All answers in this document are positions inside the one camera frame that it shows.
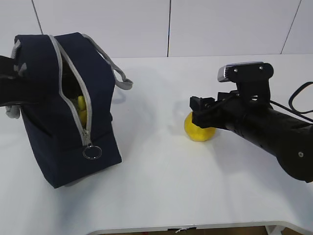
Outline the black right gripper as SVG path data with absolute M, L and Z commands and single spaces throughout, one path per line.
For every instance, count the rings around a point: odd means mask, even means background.
M 273 111 L 269 104 L 245 104 L 236 93 L 218 93 L 218 100 L 192 96 L 192 123 L 200 128 L 229 130 L 246 140 L 265 138 L 266 122 Z

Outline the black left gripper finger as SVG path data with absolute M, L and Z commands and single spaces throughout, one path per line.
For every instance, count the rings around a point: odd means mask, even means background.
M 0 57 L 0 105 L 48 105 L 59 102 L 56 55 Z

